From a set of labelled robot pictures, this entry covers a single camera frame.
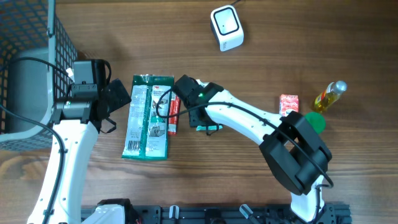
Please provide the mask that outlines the teal snack packet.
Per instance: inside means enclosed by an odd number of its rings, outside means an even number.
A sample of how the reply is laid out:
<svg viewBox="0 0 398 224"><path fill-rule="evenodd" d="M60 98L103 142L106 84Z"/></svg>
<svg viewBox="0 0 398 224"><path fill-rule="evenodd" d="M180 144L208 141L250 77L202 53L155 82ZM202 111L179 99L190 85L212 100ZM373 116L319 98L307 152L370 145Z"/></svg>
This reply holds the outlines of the teal snack packet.
<svg viewBox="0 0 398 224"><path fill-rule="evenodd" d="M197 126L196 131L216 131L217 129L222 129L222 125L213 125L213 126Z"/></svg>

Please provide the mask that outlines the red stick packet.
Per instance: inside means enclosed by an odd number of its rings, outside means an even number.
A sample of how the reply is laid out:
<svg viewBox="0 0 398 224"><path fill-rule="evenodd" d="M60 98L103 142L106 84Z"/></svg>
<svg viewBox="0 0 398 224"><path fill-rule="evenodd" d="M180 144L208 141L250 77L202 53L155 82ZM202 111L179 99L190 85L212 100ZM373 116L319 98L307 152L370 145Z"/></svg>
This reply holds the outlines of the red stick packet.
<svg viewBox="0 0 398 224"><path fill-rule="evenodd" d="M169 126L168 126L168 134L176 135L177 133L177 124L178 124L178 116L172 116L173 114L178 114L180 112L181 100L175 94L172 93L172 98L170 102L170 111L169 111Z"/></svg>

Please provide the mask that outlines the green sponge package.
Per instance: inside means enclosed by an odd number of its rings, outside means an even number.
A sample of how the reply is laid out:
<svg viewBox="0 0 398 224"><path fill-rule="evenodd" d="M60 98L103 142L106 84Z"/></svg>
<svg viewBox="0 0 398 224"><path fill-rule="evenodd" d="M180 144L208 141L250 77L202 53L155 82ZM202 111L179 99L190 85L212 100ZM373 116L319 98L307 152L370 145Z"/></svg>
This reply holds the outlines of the green sponge package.
<svg viewBox="0 0 398 224"><path fill-rule="evenodd" d="M166 160L173 76L135 75L123 159Z"/></svg>

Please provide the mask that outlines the orange small box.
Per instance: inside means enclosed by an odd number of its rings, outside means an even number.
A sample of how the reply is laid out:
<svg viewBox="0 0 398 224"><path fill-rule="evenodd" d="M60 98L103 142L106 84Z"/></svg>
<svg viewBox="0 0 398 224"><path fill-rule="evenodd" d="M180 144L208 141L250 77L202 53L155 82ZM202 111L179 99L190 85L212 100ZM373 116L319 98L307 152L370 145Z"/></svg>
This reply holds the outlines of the orange small box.
<svg viewBox="0 0 398 224"><path fill-rule="evenodd" d="M299 97L282 94L279 97L279 114L288 116L291 112L299 112Z"/></svg>

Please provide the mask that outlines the green lid jar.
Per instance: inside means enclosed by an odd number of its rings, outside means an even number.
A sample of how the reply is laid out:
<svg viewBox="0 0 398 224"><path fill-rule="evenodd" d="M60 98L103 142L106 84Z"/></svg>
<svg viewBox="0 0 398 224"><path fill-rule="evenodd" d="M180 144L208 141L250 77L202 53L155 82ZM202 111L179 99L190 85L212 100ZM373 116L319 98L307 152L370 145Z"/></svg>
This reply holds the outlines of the green lid jar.
<svg viewBox="0 0 398 224"><path fill-rule="evenodd" d="M305 119L311 124L317 134L321 134L326 128L326 121L320 113L307 113Z"/></svg>

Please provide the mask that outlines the yellow liquid bottle silver cap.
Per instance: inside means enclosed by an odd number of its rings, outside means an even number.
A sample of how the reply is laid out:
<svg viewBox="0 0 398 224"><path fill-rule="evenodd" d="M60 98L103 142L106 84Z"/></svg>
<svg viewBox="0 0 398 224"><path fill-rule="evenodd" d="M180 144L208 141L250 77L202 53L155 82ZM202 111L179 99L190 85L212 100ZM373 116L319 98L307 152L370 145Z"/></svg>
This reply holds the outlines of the yellow liquid bottle silver cap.
<svg viewBox="0 0 398 224"><path fill-rule="evenodd" d="M337 82L331 82L327 86L327 88L315 98L315 101L313 103L313 110L317 113L323 113L334 102L339 100L346 90L346 82L342 80L339 80Z"/></svg>

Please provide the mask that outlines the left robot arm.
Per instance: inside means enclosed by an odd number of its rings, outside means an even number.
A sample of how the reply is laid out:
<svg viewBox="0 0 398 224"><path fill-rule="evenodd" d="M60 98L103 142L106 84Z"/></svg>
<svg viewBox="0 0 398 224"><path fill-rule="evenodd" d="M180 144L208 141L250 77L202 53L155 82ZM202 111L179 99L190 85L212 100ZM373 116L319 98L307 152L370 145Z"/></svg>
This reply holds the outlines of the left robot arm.
<svg viewBox="0 0 398 224"><path fill-rule="evenodd" d="M90 154L103 121L131 102L103 59L77 60L66 96L53 105L53 143L44 182L28 223L79 223Z"/></svg>

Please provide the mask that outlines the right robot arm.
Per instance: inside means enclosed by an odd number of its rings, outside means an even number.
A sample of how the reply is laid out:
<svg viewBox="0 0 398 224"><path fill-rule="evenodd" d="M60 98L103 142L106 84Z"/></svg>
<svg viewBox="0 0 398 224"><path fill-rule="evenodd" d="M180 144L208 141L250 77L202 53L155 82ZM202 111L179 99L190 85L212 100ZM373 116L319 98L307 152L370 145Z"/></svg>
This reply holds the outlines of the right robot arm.
<svg viewBox="0 0 398 224"><path fill-rule="evenodd" d="M256 143L273 176L291 193L290 209L296 218L307 223L319 220L325 205L322 190L334 186L326 173L332 154L302 114L260 110L220 85L187 75L172 91L200 121L230 127Z"/></svg>

